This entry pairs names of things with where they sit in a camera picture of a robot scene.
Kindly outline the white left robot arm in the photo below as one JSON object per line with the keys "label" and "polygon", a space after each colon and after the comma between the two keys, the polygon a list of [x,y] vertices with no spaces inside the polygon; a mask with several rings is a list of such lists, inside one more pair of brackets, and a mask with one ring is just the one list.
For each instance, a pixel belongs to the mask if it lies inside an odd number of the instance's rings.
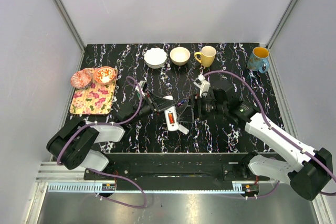
{"label": "white left robot arm", "polygon": [[150,91],[143,91],[138,97],[138,106],[121,106],[115,121],[111,123],[93,123],[79,117],[72,118],[49,140],[47,151],[69,170],[78,166],[92,167],[101,179],[111,178],[113,166],[104,155],[93,151],[92,146],[100,142],[120,142],[143,117],[153,112],[164,113],[176,104],[172,96],[162,98]]}

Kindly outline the white remote control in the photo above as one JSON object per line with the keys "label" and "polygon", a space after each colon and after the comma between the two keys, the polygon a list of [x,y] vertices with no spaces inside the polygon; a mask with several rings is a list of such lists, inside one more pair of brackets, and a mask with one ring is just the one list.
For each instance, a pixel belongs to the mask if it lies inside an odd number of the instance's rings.
{"label": "white remote control", "polygon": [[[173,125],[170,124],[169,122],[168,113],[174,114],[175,123]],[[164,115],[165,115],[168,131],[177,131],[179,129],[179,123],[177,122],[177,112],[176,112],[175,106],[172,106],[169,109],[166,109],[164,111]]]}

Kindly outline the white battery cover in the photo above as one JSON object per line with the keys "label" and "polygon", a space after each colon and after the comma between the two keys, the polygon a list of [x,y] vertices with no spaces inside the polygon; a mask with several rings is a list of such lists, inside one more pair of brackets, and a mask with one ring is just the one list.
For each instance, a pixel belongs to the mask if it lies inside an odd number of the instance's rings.
{"label": "white battery cover", "polygon": [[184,127],[183,125],[179,125],[178,130],[185,135],[189,133],[189,130],[186,127]]}

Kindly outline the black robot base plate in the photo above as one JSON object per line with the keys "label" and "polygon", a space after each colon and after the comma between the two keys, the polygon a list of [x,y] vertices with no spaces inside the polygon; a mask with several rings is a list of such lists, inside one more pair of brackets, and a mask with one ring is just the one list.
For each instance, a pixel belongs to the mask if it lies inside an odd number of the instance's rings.
{"label": "black robot base plate", "polygon": [[252,158],[247,153],[150,153],[108,154],[110,163],[105,174],[131,179],[139,186],[159,184],[161,187],[189,188],[201,185],[211,189],[229,182],[254,182],[257,177],[248,170]]}

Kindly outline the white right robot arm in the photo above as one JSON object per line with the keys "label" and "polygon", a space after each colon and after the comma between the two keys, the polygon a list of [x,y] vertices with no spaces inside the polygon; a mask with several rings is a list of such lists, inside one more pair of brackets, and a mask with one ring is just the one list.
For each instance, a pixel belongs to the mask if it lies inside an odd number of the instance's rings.
{"label": "white right robot arm", "polygon": [[302,198],[312,201],[331,180],[332,154],[325,148],[316,150],[278,127],[253,104],[240,100],[232,84],[224,80],[211,88],[206,79],[194,81],[198,92],[189,97],[182,118],[188,122],[203,121],[213,116],[222,118],[257,137],[282,157],[282,161],[251,154],[239,166],[245,180],[265,176],[284,182]]}

